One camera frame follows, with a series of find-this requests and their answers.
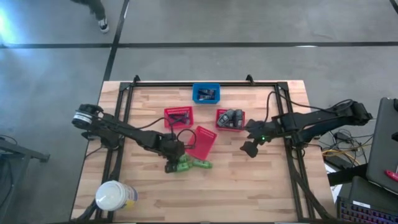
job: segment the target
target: red basket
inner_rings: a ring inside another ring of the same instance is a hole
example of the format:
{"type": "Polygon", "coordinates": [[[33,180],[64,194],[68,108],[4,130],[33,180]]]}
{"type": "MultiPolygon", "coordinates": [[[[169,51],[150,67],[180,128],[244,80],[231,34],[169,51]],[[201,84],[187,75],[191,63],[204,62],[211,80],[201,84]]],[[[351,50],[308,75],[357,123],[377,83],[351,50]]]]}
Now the red basket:
{"type": "Polygon", "coordinates": [[[234,131],[234,132],[241,132],[244,131],[244,111],[243,111],[243,121],[242,121],[242,129],[236,129],[236,128],[225,128],[225,127],[220,127],[217,124],[218,118],[220,118],[220,116],[225,113],[227,110],[226,109],[218,109],[216,112],[216,129],[219,129],[221,131],[234,131]]]}
{"type": "MultiPolygon", "coordinates": [[[[177,121],[173,124],[173,128],[190,128],[193,125],[193,111],[191,106],[184,106],[179,108],[166,108],[164,109],[164,117],[167,118],[171,123],[175,120],[170,118],[171,114],[185,114],[188,113],[189,123],[182,123],[177,121]]],[[[169,122],[164,120],[164,127],[170,128],[169,122]]]]}
{"type": "MultiPolygon", "coordinates": [[[[186,149],[185,152],[189,155],[200,159],[206,160],[207,155],[210,152],[211,147],[214,144],[214,141],[217,138],[217,134],[213,133],[201,126],[198,126],[195,130],[195,134],[197,135],[197,141],[194,149],[186,149]]],[[[188,145],[192,145],[195,140],[194,135],[192,135],[191,139],[188,142],[188,145]]]]}

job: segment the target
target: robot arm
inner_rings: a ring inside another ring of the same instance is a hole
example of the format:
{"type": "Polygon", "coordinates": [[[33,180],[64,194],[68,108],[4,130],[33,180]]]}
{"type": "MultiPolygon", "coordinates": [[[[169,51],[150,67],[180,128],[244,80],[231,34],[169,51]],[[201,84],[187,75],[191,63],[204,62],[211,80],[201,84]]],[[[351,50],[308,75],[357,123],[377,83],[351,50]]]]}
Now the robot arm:
{"type": "Polygon", "coordinates": [[[272,117],[270,122],[250,119],[245,130],[249,132],[248,139],[253,139],[253,142],[246,141],[240,149],[255,157],[258,144],[287,136],[290,136],[293,147],[305,147],[315,136],[344,125],[363,126],[372,118],[362,103],[350,101],[306,114],[282,114],[272,117]]]}
{"type": "Polygon", "coordinates": [[[147,151],[157,153],[167,159],[165,171],[176,172],[178,159],[185,154],[185,146],[176,140],[175,134],[163,134],[157,131],[142,131],[119,121],[113,115],[103,112],[100,106],[80,105],[73,117],[72,124],[86,130],[81,135],[87,139],[96,136],[108,149],[117,149],[120,139],[127,137],[137,142],[147,151]]]}

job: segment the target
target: small blue bin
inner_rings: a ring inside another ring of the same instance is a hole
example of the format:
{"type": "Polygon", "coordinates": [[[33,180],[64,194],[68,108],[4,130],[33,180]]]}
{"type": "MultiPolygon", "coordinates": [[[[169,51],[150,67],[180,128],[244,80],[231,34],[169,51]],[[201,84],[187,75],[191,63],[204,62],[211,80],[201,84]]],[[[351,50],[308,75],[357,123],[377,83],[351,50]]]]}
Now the small blue bin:
{"type": "Polygon", "coordinates": [[[218,83],[194,83],[192,86],[192,100],[195,103],[206,103],[206,104],[216,104],[220,100],[220,84],[218,83]],[[216,91],[216,96],[214,100],[199,100],[198,92],[199,89],[214,90],[216,91]]]}

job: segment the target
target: gray object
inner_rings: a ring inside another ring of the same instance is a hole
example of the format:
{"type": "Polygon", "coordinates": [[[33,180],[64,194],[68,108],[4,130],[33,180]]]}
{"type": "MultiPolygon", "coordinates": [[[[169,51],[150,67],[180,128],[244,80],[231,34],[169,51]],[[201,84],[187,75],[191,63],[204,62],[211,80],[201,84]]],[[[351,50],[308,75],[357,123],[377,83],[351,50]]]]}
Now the gray object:
{"type": "Polygon", "coordinates": [[[398,142],[392,139],[392,135],[396,132],[398,132],[398,111],[394,108],[394,100],[382,98],[366,177],[370,182],[393,192],[398,192],[398,182],[390,179],[384,171],[395,171],[398,166],[398,142]]]}
{"type": "Polygon", "coordinates": [[[353,178],[349,200],[388,209],[396,208],[398,205],[398,195],[358,176],[353,178]]]}
{"type": "Polygon", "coordinates": [[[242,128],[242,123],[243,123],[243,111],[242,110],[235,110],[234,127],[235,128],[242,128]]]}
{"type": "Polygon", "coordinates": [[[228,111],[226,111],[225,113],[223,113],[220,118],[218,118],[217,121],[217,125],[220,127],[225,126],[226,124],[228,124],[228,121],[231,121],[233,116],[234,116],[234,110],[229,109],[228,111]]]}

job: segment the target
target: keyboard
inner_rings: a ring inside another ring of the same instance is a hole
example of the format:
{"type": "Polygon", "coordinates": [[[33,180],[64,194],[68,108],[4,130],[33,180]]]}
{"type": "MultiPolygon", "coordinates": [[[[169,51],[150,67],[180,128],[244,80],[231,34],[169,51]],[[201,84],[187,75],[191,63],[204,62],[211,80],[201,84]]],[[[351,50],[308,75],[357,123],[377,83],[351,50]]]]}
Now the keyboard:
{"type": "Polygon", "coordinates": [[[338,197],[337,216],[341,221],[354,223],[398,224],[398,211],[377,208],[361,202],[338,197]]]}

